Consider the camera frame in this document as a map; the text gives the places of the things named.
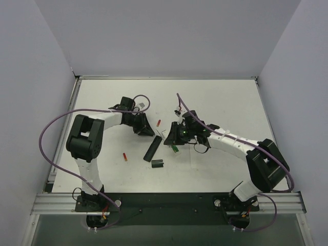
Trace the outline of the black battery cover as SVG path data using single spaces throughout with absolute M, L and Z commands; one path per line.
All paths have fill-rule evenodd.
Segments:
M 163 168 L 164 161 L 162 159 L 152 160 L 151 167 L 152 168 Z

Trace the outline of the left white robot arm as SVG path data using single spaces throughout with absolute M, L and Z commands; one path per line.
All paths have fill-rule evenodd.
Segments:
M 105 206 L 105 198 L 98 194 L 104 191 L 97 166 L 104 131 L 119 125 L 126 125 L 133 129 L 139 136 L 154 136 L 145 110 L 144 103 L 136 103 L 134 98 L 122 97 L 119 104 L 109 108 L 109 112 L 86 116 L 76 115 L 71 127 L 66 149 L 75 159 L 79 175 L 85 179 L 82 182 L 82 202 L 94 211 L 99 211 Z

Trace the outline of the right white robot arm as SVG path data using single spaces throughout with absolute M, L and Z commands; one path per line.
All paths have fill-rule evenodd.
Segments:
M 227 152 L 246 162 L 250 177 L 239 183 L 232 195 L 246 202 L 259 193 L 267 193 L 287 176 L 290 168 L 276 144 L 270 140 L 248 140 L 213 124 L 206 125 L 194 110 L 176 110 L 179 120 L 171 123 L 166 146 L 203 145 L 207 150 Z

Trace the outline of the black remote control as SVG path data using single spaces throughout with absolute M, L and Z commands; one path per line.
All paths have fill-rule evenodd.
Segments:
M 152 160 L 152 158 L 155 155 L 161 141 L 162 141 L 162 138 L 160 136 L 156 136 L 153 139 L 152 143 L 150 144 L 147 152 L 145 153 L 145 155 L 143 157 L 144 161 L 150 162 Z

